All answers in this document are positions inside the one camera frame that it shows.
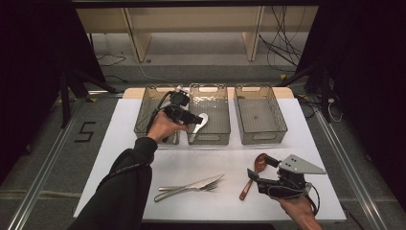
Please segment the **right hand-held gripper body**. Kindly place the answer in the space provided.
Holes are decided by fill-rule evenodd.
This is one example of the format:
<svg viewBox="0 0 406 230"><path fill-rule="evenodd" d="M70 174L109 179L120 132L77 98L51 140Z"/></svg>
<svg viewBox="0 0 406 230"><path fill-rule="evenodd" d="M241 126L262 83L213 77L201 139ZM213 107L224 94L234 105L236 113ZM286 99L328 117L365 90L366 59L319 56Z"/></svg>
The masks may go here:
<svg viewBox="0 0 406 230"><path fill-rule="evenodd" d="M273 199L290 199L299 196L306 196L312 184L305 181L308 174L326 174L322 169L303 158L290 154L284 160L279 160L280 165L276 168L279 173L278 180L265 178L258 179L258 189L261 194L265 194Z"/></svg>

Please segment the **clear grey plastic bin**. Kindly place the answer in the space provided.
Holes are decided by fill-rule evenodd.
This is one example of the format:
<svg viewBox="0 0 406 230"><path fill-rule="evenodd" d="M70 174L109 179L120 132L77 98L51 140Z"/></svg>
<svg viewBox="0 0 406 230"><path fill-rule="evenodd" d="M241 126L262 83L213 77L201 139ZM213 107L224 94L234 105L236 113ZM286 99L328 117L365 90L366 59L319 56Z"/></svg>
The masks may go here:
<svg viewBox="0 0 406 230"><path fill-rule="evenodd" d="M231 133L228 90L224 83L192 83L189 111L200 116L207 115L206 124L194 132L190 125L189 145L228 145Z"/></svg>
<svg viewBox="0 0 406 230"><path fill-rule="evenodd" d="M142 98L134 132L138 138L145 137L147 126L156 108L163 108L169 105L170 91L175 91L173 84L149 84Z"/></svg>
<svg viewBox="0 0 406 230"><path fill-rule="evenodd" d="M242 145L282 142L288 127L270 85L239 84L234 101Z"/></svg>

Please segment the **dark curtain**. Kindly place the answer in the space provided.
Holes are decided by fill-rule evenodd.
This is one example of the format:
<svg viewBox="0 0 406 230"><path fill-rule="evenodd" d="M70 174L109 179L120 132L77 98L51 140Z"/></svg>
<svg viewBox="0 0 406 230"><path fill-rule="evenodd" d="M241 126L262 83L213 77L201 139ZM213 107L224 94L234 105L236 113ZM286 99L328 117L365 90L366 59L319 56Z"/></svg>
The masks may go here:
<svg viewBox="0 0 406 230"><path fill-rule="evenodd" d="M323 61L366 154L406 211L406 0L319 0L299 68Z"/></svg>
<svg viewBox="0 0 406 230"><path fill-rule="evenodd" d="M0 184L77 71L105 81L72 0L0 0Z"/></svg>

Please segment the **metal fork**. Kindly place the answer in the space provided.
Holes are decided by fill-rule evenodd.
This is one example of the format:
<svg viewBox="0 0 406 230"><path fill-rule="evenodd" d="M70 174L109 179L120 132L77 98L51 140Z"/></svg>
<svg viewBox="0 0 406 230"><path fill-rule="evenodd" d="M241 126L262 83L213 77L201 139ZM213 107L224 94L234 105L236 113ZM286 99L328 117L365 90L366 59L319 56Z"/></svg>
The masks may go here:
<svg viewBox="0 0 406 230"><path fill-rule="evenodd" d="M210 183L210 184L208 184L208 185L206 185L206 186L204 186L204 187L202 187L200 189L193 189L193 190L210 191L210 190L213 190L213 189L217 188L217 186L218 186L218 182L212 182L212 183ZM162 187L158 188L158 191L160 191L160 192L173 191L173 190L176 190L176 189L180 189L182 187L184 187L184 186L166 186L166 187L162 186Z"/></svg>

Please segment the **person's right hand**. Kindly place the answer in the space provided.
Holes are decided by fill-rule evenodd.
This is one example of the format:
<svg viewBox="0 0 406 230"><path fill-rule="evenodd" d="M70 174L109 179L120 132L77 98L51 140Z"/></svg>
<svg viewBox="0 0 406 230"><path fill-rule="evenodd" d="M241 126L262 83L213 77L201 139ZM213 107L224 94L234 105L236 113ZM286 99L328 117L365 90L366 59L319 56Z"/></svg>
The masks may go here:
<svg viewBox="0 0 406 230"><path fill-rule="evenodd" d="M278 202L297 224L310 223L315 219L311 203L303 195L291 199L279 198Z"/></svg>

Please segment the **light wooden desk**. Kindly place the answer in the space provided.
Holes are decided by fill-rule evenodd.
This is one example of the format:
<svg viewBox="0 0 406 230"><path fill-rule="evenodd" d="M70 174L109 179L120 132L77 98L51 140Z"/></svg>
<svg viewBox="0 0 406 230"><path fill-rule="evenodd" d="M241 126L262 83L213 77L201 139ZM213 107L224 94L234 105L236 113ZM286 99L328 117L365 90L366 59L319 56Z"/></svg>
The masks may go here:
<svg viewBox="0 0 406 230"><path fill-rule="evenodd" d="M247 58L253 61L261 32L311 29L316 6L174 7L78 9L89 34L126 34L137 61L147 54L153 33L240 33Z"/></svg>

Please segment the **person's left hand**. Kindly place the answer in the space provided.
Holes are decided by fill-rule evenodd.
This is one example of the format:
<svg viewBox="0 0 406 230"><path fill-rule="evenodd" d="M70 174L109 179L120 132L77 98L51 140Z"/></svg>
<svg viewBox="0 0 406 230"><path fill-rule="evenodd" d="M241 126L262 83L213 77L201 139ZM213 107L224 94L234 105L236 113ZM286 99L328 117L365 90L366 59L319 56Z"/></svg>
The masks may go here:
<svg viewBox="0 0 406 230"><path fill-rule="evenodd" d="M165 138L171 136L178 130L187 131L188 127L175 123L165 112L159 111L153 120L147 137L153 139L156 143L161 143Z"/></svg>

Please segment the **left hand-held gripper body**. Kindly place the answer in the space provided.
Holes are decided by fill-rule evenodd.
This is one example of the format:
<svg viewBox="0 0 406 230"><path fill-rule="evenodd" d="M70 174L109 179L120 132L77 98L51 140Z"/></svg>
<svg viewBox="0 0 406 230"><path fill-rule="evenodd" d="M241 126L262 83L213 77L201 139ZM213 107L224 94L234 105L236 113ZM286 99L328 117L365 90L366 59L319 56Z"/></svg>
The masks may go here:
<svg viewBox="0 0 406 230"><path fill-rule="evenodd" d="M188 110L184 109L184 106L190 101L188 92L181 86L178 86L175 91L170 91L169 94L169 102L165 103L162 106L162 109L175 123L182 122L182 120L186 119L187 116L191 114Z"/></svg>

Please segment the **white spoon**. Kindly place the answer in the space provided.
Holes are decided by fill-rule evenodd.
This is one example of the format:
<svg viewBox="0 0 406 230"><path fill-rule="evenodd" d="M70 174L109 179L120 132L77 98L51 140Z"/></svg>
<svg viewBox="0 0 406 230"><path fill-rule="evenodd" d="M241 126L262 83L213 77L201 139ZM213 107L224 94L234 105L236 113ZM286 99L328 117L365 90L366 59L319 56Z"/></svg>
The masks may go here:
<svg viewBox="0 0 406 230"><path fill-rule="evenodd" d="M189 138L189 143L192 143L194 141L195 136L196 136L197 132L199 131L199 129L202 128L204 125L206 125L209 120L208 114L206 114L206 113L199 114L199 117L202 118L202 122L200 124L195 125L195 128Z"/></svg>

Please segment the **black metal stand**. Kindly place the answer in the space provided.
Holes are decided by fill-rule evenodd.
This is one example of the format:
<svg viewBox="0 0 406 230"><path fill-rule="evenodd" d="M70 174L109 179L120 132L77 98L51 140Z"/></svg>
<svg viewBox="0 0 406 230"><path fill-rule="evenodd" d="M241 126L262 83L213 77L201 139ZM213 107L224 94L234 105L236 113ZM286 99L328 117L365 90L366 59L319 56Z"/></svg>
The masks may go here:
<svg viewBox="0 0 406 230"><path fill-rule="evenodd" d="M77 98L86 98L89 91L84 85L85 81L88 81L109 93L119 93L116 88L108 85L104 81L91 77L79 69L70 69L62 72L59 78L60 98L62 103L62 128L65 128L71 120L71 108L68 90L71 90Z"/></svg>
<svg viewBox="0 0 406 230"><path fill-rule="evenodd" d="M328 112L329 106L329 71L322 64L311 64L308 67L297 71L291 78L283 80L277 87L286 87L299 79L308 76L304 85L304 91L310 94L321 94L321 112L328 123L331 122Z"/></svg>

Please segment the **aluminium floor rail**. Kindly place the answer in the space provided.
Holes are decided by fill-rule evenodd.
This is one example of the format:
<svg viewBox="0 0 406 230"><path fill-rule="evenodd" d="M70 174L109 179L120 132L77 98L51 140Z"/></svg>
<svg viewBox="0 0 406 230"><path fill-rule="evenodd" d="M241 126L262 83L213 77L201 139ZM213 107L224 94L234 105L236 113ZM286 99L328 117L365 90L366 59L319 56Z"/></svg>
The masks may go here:
<svg viewBox="0 0 406 230"><path fill-rule="evenodd" d="M352 191L357 197L357 200L372 227L372 230L389 230L379 212L378 206L373 201L356 168L350 162L350 158L332 125L324 119L324 116L320 111L317 112L316 117L350 183Z"/></svg>
<svg viewBox="0 0 406 230"><path fill-rule="evenodd" d="M73 103L71 119L58 130L55 141L52 143L52 147L48 151L46 158L44 159L38 172L35 174L33 183L29 189L23 193L22 200L14 212L7 230L22 230L29 218L36 201L42 191L62 149L66 143L68 135L76 121L80 109L85 104L85 99L76 99Z"/></svg>

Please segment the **brown spoon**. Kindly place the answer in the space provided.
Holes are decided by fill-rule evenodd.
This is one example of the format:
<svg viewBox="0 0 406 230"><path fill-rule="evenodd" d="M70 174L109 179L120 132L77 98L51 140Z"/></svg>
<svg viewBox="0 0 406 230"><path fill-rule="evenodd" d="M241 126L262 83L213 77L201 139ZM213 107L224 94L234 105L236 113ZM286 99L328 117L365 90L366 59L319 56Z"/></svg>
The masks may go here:
<svg viewBox="0 0 406 230"><path fill-rule="evenodd" d="M260 173L266 168L267 164L265 162L265 153L261 153L260 155L257 156L254 162L254 172L255 173ZM244 186L242 192L239 195L240 200L244 200L245 197L247 196L251 186L252 186L253 180L250 179L246 185Z"/></svg>

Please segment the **white table sheet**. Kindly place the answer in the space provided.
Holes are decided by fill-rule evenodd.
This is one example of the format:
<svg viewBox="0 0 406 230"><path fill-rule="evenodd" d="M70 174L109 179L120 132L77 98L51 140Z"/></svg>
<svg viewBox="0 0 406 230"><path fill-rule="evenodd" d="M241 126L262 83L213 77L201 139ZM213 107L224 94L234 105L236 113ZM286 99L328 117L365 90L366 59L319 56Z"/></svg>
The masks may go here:
<svg viewBox="0 0 406 230"><path fill-rule="evenodd" d="M247 169L253 169L255 158L262 152L283 160L290 154L324 168L300 105L295 99L278 99L288 131L280 144L243 146L240 143L234 102L229 101L231 134L227 146L190 146L185 133L178 145L160 145L151 164L153 170L144 222L272 222L289 220L280 204L259 194L253 183L247 197L238 197L249 180ZM120 99L101 144L99 155L79 200L77 217L108 174L112 163L127 148L133 148L133 131L140 99ZM217 188L210 192L185 192L159 202L161 186L183 186L214 175L224 174ZM305 180L319 192L320 222L340 222L346 216L327 174L306 174Z"/></svg>

